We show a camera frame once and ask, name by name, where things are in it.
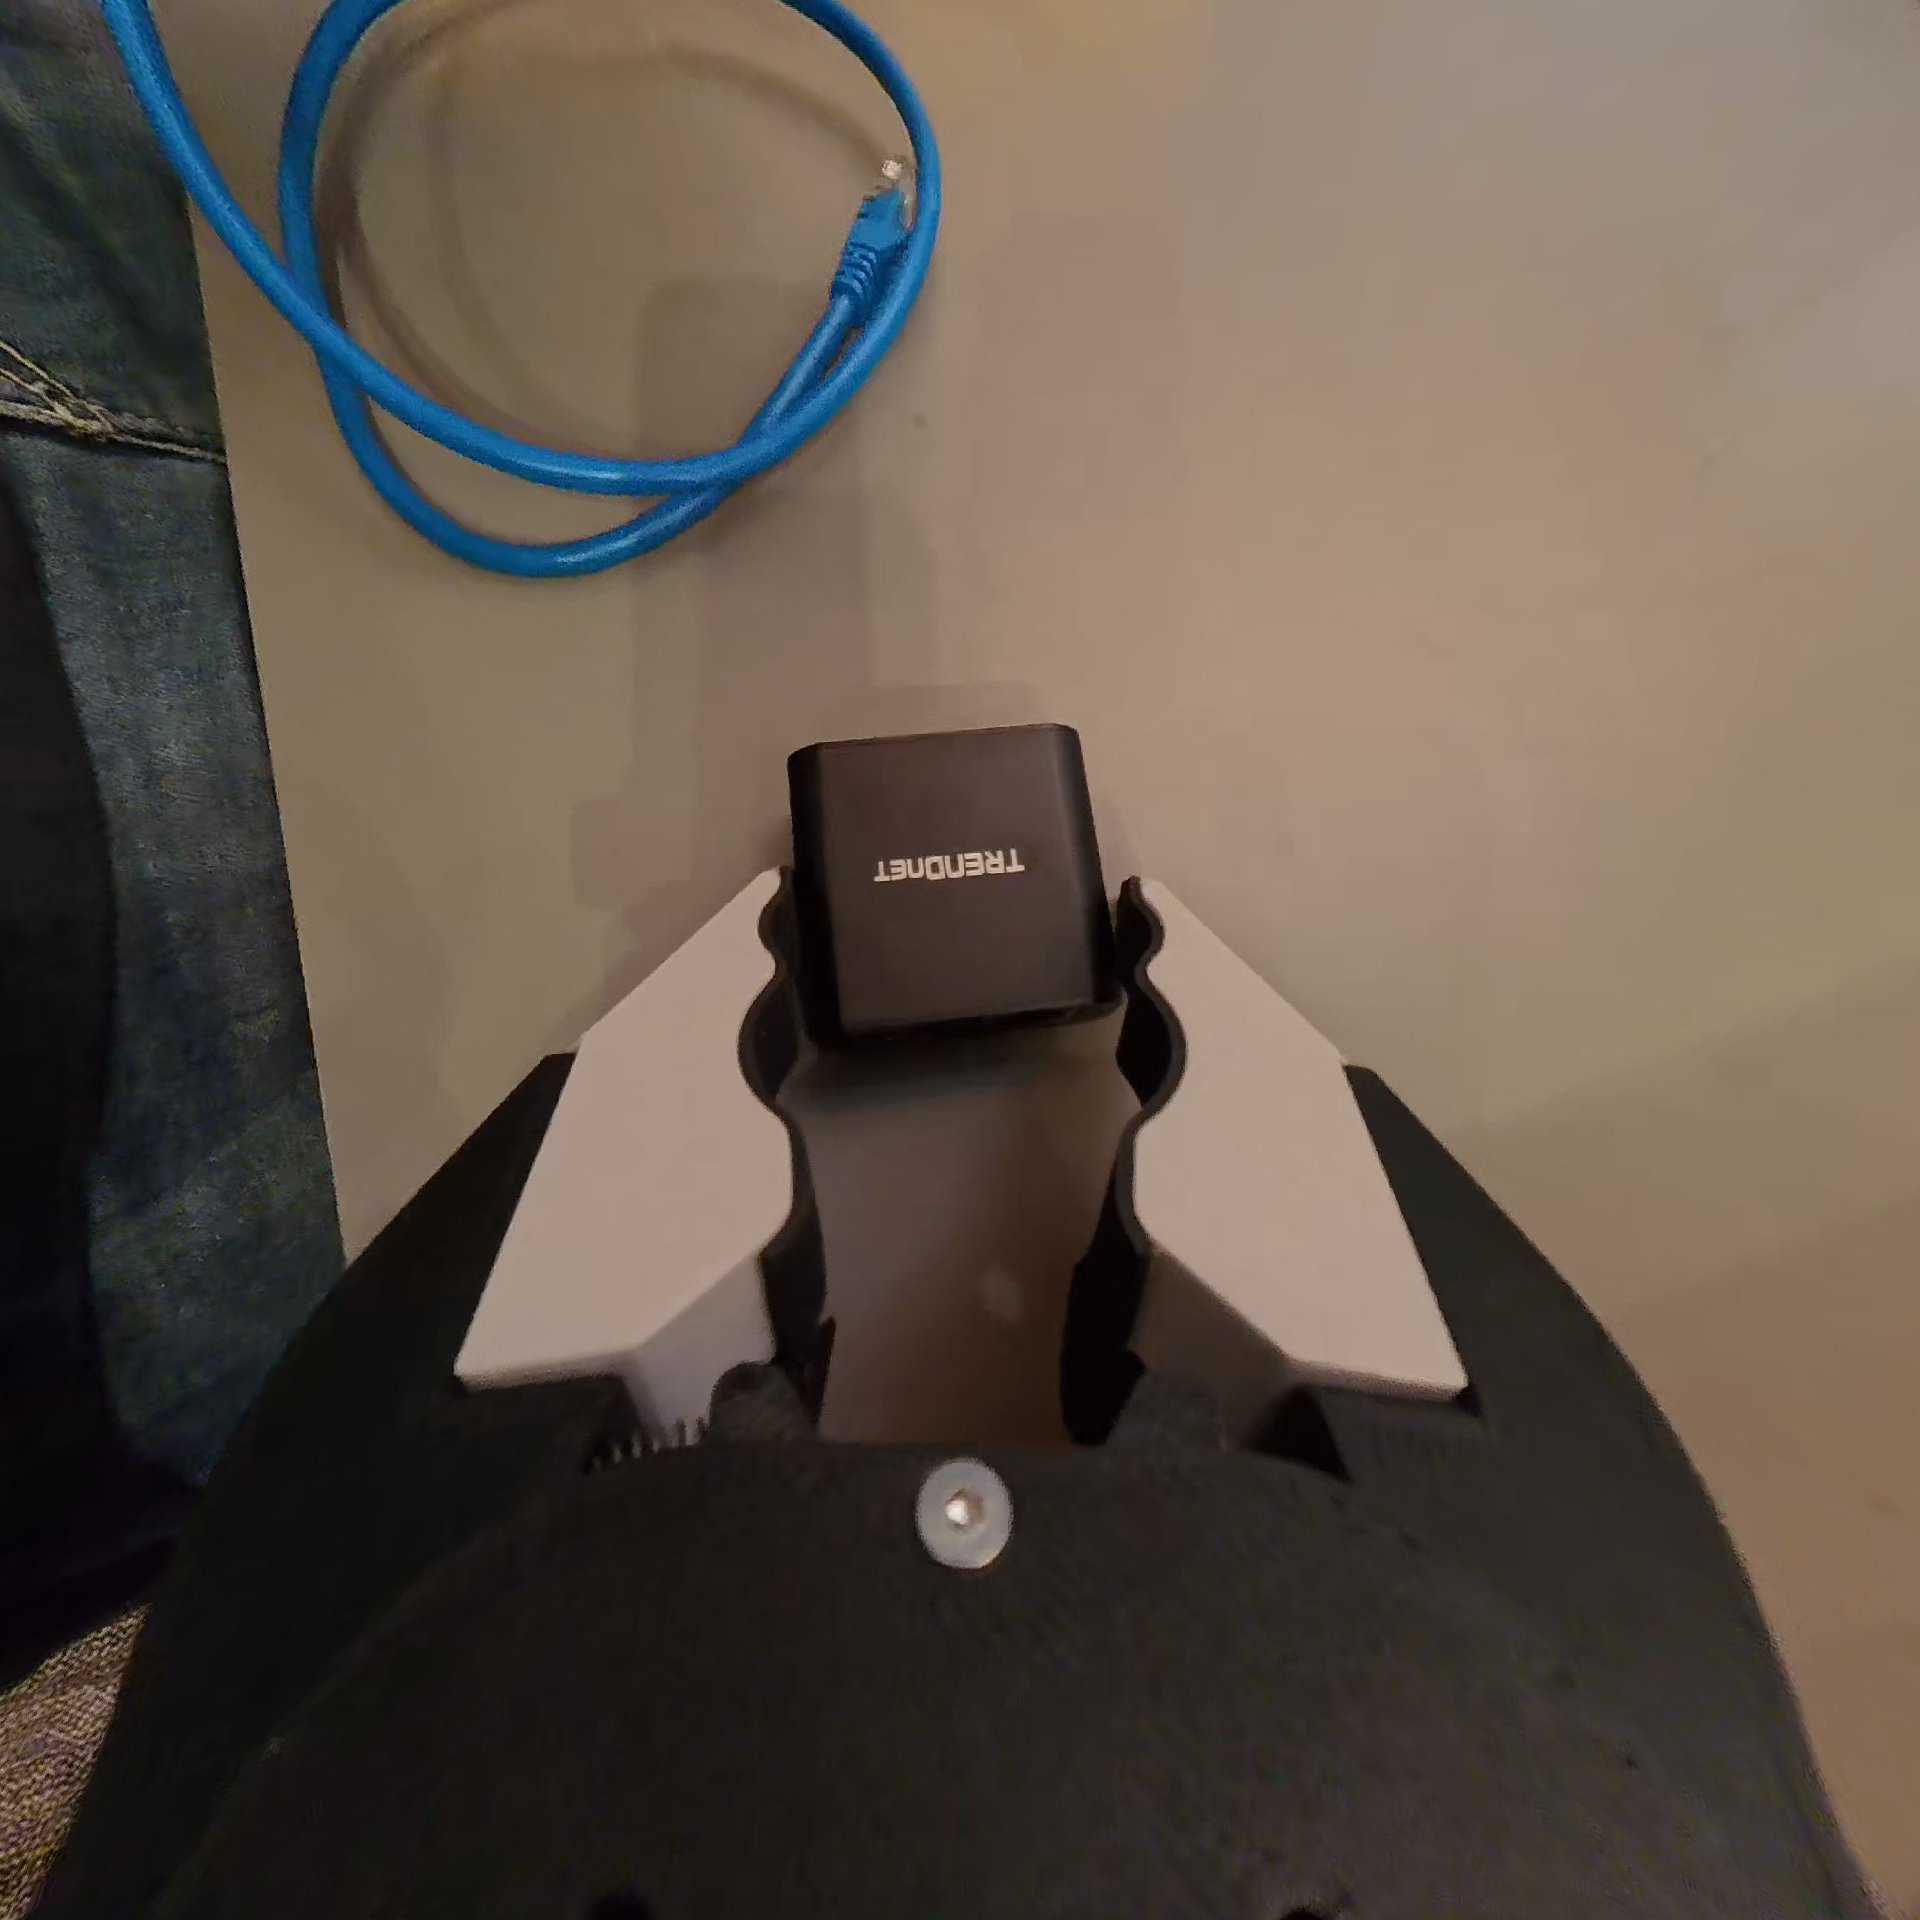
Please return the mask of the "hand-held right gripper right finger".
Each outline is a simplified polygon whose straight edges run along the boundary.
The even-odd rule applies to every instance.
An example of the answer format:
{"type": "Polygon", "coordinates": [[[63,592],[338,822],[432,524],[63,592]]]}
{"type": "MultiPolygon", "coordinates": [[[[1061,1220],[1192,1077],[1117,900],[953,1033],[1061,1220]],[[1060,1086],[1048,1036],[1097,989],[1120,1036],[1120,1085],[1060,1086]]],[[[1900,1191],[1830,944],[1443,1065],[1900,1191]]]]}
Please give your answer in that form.
{"type": "Polygon", "coordinates": [[[1124,1119],[1076,1264],[1060,1402],[1102,1443],[1140,1376],[1255,1440],[1300,1385],[1454,1404],[1470,1373],[1344,1055],[1169,886],[1113,910],[1124,1119]]]}

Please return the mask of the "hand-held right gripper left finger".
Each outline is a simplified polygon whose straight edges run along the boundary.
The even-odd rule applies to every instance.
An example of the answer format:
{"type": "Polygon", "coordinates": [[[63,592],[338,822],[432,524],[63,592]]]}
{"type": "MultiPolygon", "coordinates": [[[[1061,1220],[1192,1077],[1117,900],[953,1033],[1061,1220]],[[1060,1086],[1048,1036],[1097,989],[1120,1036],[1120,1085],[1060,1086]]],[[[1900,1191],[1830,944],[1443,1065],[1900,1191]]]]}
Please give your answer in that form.
{"type": "Polygon", "coordinates": [[[779,1364],[812,1416],[832,1323],[806,1146],[793,878],[766,872],[587,1028],[476,1300],[472,1388],[609,1376],[650,1443],[779,1364]]]}

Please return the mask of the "black network adapter box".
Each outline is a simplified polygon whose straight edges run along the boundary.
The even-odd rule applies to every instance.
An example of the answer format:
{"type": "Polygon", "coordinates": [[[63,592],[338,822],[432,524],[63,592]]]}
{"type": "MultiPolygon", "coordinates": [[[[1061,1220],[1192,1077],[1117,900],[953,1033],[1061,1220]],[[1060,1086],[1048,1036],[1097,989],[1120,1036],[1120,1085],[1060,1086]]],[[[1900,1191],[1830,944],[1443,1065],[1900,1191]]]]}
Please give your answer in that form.
{"type": "Polygon", "coordinates": [[[784,773],[799,992],[818,1046],[1117,1006],[1113,910],[1070,726],[819,739],[784,773]]]}

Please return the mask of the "person's blue jeans leg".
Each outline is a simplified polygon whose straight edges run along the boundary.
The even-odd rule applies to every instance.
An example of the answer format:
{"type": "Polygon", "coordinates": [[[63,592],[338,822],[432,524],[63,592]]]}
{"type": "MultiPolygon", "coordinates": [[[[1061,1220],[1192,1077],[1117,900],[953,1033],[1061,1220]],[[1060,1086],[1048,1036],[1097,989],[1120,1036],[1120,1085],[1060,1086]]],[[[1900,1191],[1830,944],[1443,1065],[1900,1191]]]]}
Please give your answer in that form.
{"type": "Polygon", "coordinates": [[[343,1237],[197,247],[100,2],[3,2],[3,506],[112,900],[88,1319],[194,1484],[343,1237]]]}

